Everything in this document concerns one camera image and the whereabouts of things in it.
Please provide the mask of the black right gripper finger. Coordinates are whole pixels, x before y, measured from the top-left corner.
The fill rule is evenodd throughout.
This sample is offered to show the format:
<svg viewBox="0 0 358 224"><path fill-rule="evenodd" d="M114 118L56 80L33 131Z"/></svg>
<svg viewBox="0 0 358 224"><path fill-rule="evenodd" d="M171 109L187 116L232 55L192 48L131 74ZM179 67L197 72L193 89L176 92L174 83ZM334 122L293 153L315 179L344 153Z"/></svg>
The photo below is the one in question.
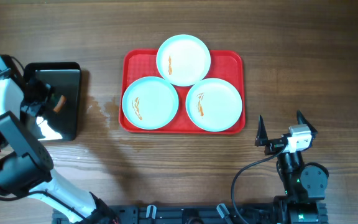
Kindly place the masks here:
<svg viewBox="0 0 358 224"><path fill-rule="evenodd" d="M258 130L255 137L255 146L266 146L269 142L267 132L264 125L263 117L259 116Z"/></svg>
<svg viewBox="0 0 358 224"><path fill-rule="evenodd" d="M296 118L297 118L298 124L306 124L307 127L309 127L309 129L311 131L311 135L316 135L318 133L316 128L303 116L303 114L300 110L298 110L296 112Z"/></svg>

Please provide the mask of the orange green scrubbing sponge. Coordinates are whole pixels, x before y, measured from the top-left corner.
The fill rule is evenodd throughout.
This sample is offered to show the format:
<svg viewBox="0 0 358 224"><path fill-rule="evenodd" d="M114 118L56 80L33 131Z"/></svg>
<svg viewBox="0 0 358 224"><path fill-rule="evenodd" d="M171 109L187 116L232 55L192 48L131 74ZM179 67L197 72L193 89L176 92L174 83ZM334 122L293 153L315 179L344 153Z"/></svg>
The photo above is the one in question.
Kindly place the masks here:
<svg viewBox="0 0 358 224"><path fill-rule="evenodd" d="M55 113L59 113L60 110L64 107L65 103L66 103L66 97L61 95L59 97L59 99L57 100L56 104L55 104L55 107L53 108L53 111Z"/></svg>

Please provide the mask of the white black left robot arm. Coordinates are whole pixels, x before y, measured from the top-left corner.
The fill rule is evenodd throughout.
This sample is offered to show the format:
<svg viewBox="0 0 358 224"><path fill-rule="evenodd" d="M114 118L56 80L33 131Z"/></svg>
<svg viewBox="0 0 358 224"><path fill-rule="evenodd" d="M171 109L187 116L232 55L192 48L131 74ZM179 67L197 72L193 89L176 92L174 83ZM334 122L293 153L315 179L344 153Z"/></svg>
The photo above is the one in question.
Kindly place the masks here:
<svg viewBox="0 0 358 224"><path fill-rule="evenodd" d="M40 200L70 223L119 223L93 193L59 174L44 141L76 136L81 68L0 54L0 201Z"/></svg>

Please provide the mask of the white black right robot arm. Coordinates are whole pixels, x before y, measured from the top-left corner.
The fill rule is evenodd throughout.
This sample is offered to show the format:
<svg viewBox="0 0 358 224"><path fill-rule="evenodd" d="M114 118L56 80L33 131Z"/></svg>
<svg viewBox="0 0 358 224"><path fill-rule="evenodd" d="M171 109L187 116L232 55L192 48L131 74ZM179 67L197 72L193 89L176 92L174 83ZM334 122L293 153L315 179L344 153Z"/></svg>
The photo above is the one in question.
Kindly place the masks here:
<svg viewBox="0 0 358 224"><path fill-rule="evenodd" d="M285 195L272 202L270 223L328 222L325 199L329 172L316 162L305 163L302 152L311 148L318 131L306 120L301 111L296 113L297 125L290 126L286 134L269 139L263 117L259 117L256 146L265 148L266 156L277 159L276 168L283 183Z"/></svg>

